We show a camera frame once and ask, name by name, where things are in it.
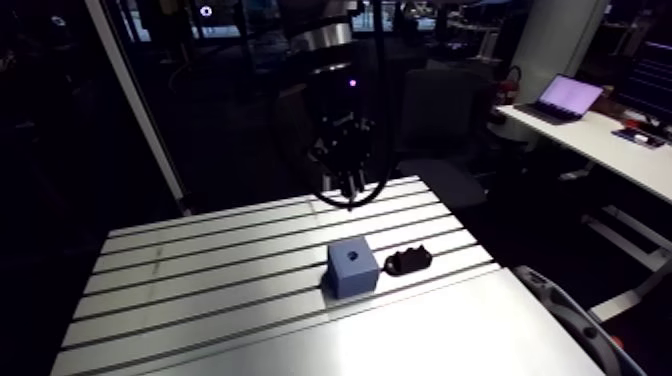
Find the white pillar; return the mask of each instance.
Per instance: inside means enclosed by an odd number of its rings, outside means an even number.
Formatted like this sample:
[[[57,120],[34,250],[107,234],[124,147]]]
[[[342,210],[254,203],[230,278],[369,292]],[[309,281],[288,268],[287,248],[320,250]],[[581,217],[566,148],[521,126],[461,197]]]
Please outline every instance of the white pillar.
[[[516,102],[533,102],[558,73],[574,76],[609,0],[536,0],[512,64],[523,71]],[[534,142],[536,134],[509,119],[492,126],[502,137]]]

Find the aluminum table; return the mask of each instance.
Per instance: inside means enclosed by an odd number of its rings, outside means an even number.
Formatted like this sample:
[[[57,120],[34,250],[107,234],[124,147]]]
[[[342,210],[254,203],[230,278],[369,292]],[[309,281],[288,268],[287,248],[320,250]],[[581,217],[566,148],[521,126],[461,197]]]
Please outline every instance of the aluminum table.
[[[430,268],[323,293],[329,242]],[[112,231],[52,375],[599,375],[416,177],[352,212],[311,196]]]

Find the laptop keyboard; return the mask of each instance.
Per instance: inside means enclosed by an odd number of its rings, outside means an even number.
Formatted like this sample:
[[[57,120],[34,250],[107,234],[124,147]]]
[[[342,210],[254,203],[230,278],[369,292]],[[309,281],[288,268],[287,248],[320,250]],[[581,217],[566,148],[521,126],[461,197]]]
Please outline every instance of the laptop keyboard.
[[[571,112],[565,111],[563,109],[560,109],[555,106],[551,106],[548,104],[544,104],[542,102],[535,102],[532,103],[532,108],[534,108],[537,111],[540,111],[541,113],[545,113],[548,115],[551,115],[555,118],[558,118],[559,120],[563,121],[568,121],[568,120],[576,120],[577,116]]]

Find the monitor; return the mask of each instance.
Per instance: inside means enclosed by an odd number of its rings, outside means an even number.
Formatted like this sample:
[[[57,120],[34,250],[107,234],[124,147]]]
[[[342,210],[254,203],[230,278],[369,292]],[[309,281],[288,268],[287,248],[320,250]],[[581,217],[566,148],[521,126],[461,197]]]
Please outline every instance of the monitor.
[[[614,98],[635,111],[672,124],[672,43],[642,43],[629,71],[616,85]]]
[[[539,102],[583,115],[602,93],[602,88],[557,75],[541,94]]]

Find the cable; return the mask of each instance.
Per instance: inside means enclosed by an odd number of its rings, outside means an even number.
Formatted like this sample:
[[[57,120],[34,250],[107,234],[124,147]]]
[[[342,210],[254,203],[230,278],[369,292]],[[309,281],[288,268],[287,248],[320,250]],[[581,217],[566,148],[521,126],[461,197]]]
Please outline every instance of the cable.
[[[373,25],[374,25],[374,38],[375,38],[375,45],[376,45],[376,56],[378,58],[378,84],[379,84],[379,98],[381,98],[381,104],[382,104],[382,113],[383,113],[383,119],[384,119],[384,126],[386,127],[386,150],[385,150],[385,167],[384,167],[384,174],[381,177],[380,181],[378,182],[378,185],[371,191],[371,193],[364,197],[363,199],[359,201],[352,201],[352,202],[343,202],[343,201],[337,201],[332,198],[329,198],[325,196],[322,192],[316,190],[312,184],[310,184],[303,174],[301,174],[295,166],[291,163],[291,161],[287,158],[287,156],[284,153],[284,150],[280,147],[278,144],[278,141],[280,138],[275,137],[277,136],[275,133],[275,127],[273,126],[274,124],[274,111],[275,111],[275,104],[277,102],[277,99],[280,95],[279,90],[276,89],[274,92],[271,93],[269,102],[268,102],[268,122],[267,124],[271,127],[271,132],[273,133],[273,144],[276,147],[276,151],[278,155],[280,156],[280,159],[284,161],[284,163],[287,165],[288,169],[290,172],[295,176],[295,180],[297,180],[305,189],[307,189],[309,192],[311,192],[315,197],[320,199],[321,201],[337,207],[341,209],[354,209],[360,206],[364,206],[371,201],[373,201],[380,192],[383,191],[385,186],[387,185],[387,182],[390,178],[390,175],[392,173],[392,169],[394,168],[393,166],[393,161],[394,161],[394,156],[393,156],[393,148],[394,148],[394,130],[392,129],[392,123],[390,120],[390,112],[389,112],[389,102],[387,98],[387,66],[386,66],[386,61],[385,61],[385,39],[384,39],[384,32],[383,32],[383,16],[382,16],[382,5],[381,5],[381,0],[373,0]]]

